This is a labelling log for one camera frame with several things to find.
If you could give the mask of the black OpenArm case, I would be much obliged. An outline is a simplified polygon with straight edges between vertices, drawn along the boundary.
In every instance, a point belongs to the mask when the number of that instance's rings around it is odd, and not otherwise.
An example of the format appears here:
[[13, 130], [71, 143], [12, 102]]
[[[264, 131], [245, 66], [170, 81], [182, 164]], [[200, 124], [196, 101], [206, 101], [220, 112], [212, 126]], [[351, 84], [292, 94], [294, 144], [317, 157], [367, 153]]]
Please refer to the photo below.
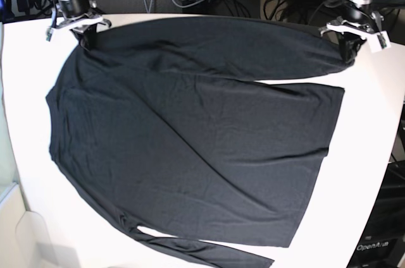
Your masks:
[[404, 256], [404, 161], [388, 164], [348, 267], [400, 267]]

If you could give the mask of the black long sleeve shirt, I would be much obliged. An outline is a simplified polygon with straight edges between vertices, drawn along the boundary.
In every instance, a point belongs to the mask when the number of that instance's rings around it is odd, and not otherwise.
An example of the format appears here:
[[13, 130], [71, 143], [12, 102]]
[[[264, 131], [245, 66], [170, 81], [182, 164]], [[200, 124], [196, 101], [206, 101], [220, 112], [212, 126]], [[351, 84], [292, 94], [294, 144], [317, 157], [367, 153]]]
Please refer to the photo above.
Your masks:
[[308, 207], [348, 64], [320, 37], [220, 17], [145, 21], [77, 46], [46, 101], [52, 160], [114, 228], [211, 267], [269, 267]]

